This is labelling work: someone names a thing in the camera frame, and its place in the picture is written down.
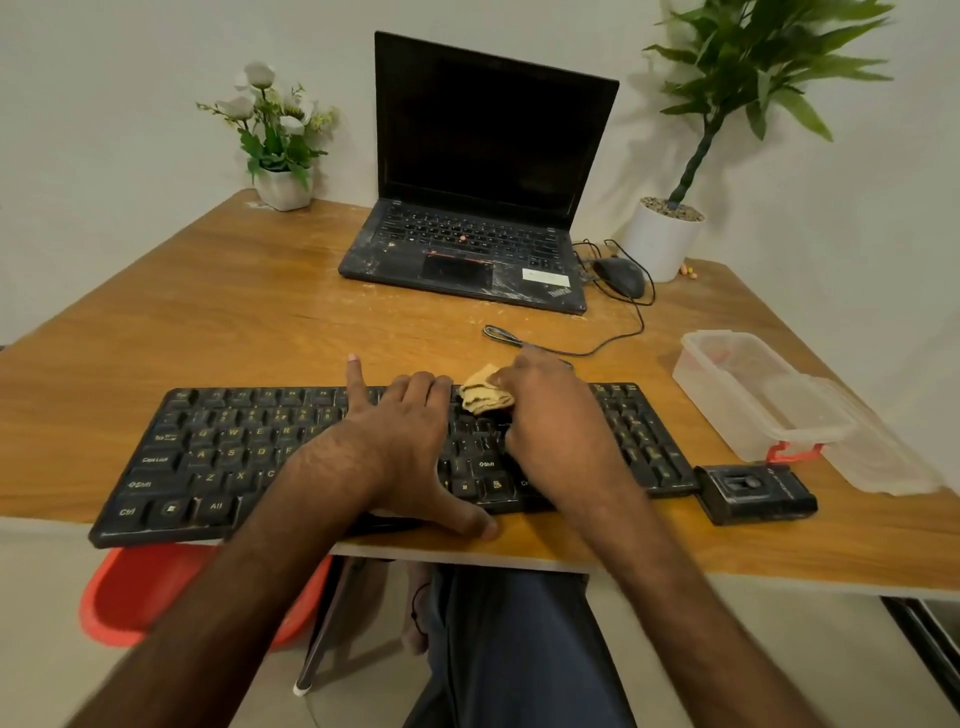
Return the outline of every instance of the potted plant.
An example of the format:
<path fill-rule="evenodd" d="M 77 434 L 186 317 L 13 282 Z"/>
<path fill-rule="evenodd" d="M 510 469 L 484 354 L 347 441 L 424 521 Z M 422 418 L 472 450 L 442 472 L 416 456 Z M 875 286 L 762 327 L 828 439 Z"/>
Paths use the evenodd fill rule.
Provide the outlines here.
<path fill-rule="evenodd" d="M 683 205 L 701 162 L 727 119 L 745 109 L 754 134 L 766 135 L 767 110 L 778 105 L 807 129 L 832 141 L 827 125 L 806 101 L 808 81 L 844 78 L 890 81 L 865 70 L 881 59 L 836 53 L 851 40 L 887 21 L 892 5 L 877 0 L 706 0 L 664 22 L 689 32 L 680 47 L 644 49 L 686 66 L 688 81 L 668 81 L 662 91 L 682 101 L 668 115 L 695 114 L 703 137 L 668 198 L 644 197 L 627 228 L 624 248 L 659 283 L 672 280 L 693 244 L 704 216 Z"/>
<path fill-rule="evenodd" d="M 333 109 L 320 113 L 302 85 L 281 94 L 275 79 L 266 63 L 248 63 L 235 83 L 239 96 L 213 106 L 198 103 L 197 108 L 223 117 L 240 133 L 260 199 L 286 211 L 310 204 L 313 160 L 326 154 L 320 141 L 333 122 Z"/>

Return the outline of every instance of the pants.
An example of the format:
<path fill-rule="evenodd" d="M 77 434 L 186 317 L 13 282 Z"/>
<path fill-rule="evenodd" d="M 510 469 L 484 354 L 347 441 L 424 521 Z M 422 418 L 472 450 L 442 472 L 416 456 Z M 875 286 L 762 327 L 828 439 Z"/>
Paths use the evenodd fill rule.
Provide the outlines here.
<path fill-rule="evenodd" d="M 579 574 L 440 566 L 404 728 L 636 728 Z"/>

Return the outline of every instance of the left hand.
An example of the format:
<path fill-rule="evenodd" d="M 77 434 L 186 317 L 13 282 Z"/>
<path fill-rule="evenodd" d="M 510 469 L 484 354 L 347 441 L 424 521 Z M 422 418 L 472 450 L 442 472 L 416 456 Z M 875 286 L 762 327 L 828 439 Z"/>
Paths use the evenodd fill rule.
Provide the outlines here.
<path fill-rule="evenodd" d="M 464 536 L 495 538 L 496 521 L 453 496 L 437 478 L 451 386 L 448 376 L 428 372 L 398 376 L 373 405 L 360 359 L 351 354 L 347 416 L 301 451 L 323 449 L 315 454 L 349 462 L 371 488 L 369 509 L 432 521 Z"/>

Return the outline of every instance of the laptop screen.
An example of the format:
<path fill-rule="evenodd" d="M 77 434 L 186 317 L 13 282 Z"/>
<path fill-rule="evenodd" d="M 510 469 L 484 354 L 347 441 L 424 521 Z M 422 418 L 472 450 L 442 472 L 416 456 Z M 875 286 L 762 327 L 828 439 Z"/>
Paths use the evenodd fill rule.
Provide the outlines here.
<path fill-rule="evenodd" d="M 377 33 L 380 196 L 569 228 L 619 83 Z"/>

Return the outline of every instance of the tiled floor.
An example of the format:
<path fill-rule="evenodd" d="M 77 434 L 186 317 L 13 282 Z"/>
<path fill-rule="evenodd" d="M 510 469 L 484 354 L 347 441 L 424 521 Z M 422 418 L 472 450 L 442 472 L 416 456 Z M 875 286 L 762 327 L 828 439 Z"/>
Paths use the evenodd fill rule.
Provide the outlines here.
<path fill-rule="evenodd" d="M 5 725 L 62 725 L 122 654 L 88 640 L 77 604 L 100 562 L 76 532 L 0 527 L 0 705 Z M 403 572 L 384 567 L 379 616 L 364 634 L 327 656 L 306 699 L 291 692 L 303 648 L 270 655 L 233 725 L 241 728 L 398 728 L 427 678 L 422 658 L 396 639 Z M 960 728 L 923 665 L 879 601 L 859 595 L 793 592 L 733 578 L 723 597 L 833 725 Z M 688 726 L 629 605 L 606 576 L 588 598 L 610 645 L 637 723 Z"/>

